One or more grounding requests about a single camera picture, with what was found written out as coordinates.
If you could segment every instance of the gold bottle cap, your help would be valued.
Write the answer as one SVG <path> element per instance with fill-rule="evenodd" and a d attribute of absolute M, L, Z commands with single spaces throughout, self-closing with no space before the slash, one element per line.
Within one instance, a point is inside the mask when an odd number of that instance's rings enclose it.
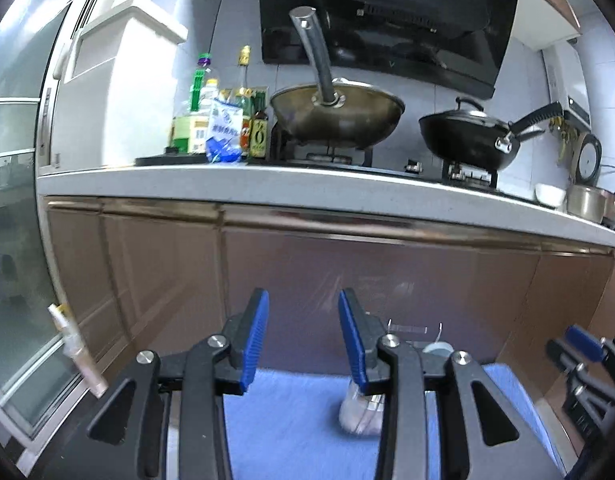
<path fill-rule="evenodd" d="M 238 64 L 241 66 L 247 66 L 250 63 L 250 53 L 251 53 L 252 49 L 249 45 L 245 45 L 242 49 L 241 49 L 241 54 L 239 54 L 238 57 Z"/>

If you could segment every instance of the blue mat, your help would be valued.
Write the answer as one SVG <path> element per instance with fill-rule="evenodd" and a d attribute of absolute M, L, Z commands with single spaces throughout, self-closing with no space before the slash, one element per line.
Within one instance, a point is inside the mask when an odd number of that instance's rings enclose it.
<path fill-rule="evenodd" d="M 547 432 L 525 390 L 505 365 L 485 367 L 558 464 Z M 378 437 L 358 437 L 339 425 L 349 378 L 259 370 L 244 397 L 225 396 L 234 480 L 372 480 Z M 428 412 L 435 398 L 427 397 Z M 428 420 L 430 480 L 438 480 L 439 428 Z"/>

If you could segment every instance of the glass door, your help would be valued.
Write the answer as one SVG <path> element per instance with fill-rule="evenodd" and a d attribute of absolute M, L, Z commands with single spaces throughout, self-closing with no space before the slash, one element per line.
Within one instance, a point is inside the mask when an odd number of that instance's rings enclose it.
<path fill-rule="evenodd" d="M 15 0 L 0 23 L 0 423 L 31 450 L 79 383 L 47 311 L 63 295 L 39 227 L 35 147 L 57 37 L 87 1 Z"/>

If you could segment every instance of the blue gripper pad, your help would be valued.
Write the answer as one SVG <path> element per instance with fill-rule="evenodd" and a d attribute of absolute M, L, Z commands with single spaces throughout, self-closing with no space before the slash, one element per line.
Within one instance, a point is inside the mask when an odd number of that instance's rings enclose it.
<path fill-rule="evenodd" d="M 593 363 L 600 363 L 605 357 L 603 345 L 587 330 L 572 325 L 565 332 L 566 341 Z"/>
<path fill-rule="evenodd" d="M 242 349 L 242 374 L 240 383 L 245 392 L 250 384 L 252 384 L 252 381 L 254 381 L 254 376 L 256 375 L 258 358 L 263 348 L 267 320 L 270 315 L 270 295 L 267 290 L 261 290 L 257 299 L 258 305 L 256 305 L 256 311 L 252 316 L 250 333 Z"/>
<path fill-rule="evenodd" d="M 367 386 L 367 372 L 365 369 L 365 350 L 361 342 L 361 334 L 354 322 L 350 303 L 344 292 L 339 295 L 339 319 L 341 321 L 341 332 L 347 349 L 348 360 L 350 361 L 351 377 L 358 384 L 361 392 Z"/>

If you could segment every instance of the wok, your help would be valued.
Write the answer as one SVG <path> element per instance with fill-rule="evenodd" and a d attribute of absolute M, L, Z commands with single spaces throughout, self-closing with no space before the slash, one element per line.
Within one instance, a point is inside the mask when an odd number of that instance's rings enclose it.
<path fill-rule="evenodd" d="M 474 110 L 462 110 L 467 103 Z M 507 168 L 521 143 L 542 135 L 544 130 L 522 134 L 529 127 L 563 115 L 554 102 L 528 114 L 515 123 L 488 116 L 478 102 L 457 97 L 457 109 L 420 118 L 421 134 L 430 151 L 448 162 L 482 168 L 489 173 Z"/>
<path fill-rule="evenodd" d="M 332 80 L 327 46 L 312 7 L 289 13 L 315 72 L 316 83 L 284 89 L 271 98 L 280 126 L 299 144 L 365 149 L 396 128 L 405 104 L 375 86 Z"/>

